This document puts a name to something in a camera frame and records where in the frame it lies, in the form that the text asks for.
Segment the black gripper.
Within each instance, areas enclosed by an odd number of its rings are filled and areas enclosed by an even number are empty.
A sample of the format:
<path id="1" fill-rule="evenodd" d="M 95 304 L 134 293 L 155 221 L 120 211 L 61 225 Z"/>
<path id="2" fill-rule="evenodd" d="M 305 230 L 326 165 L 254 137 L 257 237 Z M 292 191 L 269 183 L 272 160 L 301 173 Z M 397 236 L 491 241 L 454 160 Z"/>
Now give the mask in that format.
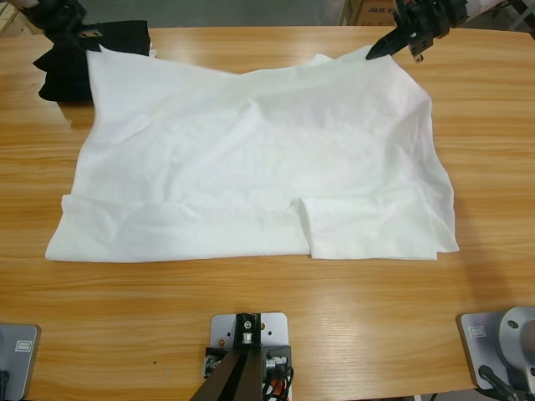
<path id="1" fill-rule="evenodd" d="M 25 1 L 24 15 L 54 44 L 66 45 L 71 53 L 93 50 L 93 40 L 103 37 L 99 25 L 84 23 L 86 9 L 79 1 Z"/>
<path id="2" fill-rule="evenodd" d="M 382 58 L 408 48 L 419 63 L 423 53 L 438 38 L 466 21 L 466 1 L 395 1 L 396 28 L 380 38 L 366 54 L 367 60 Z"/>

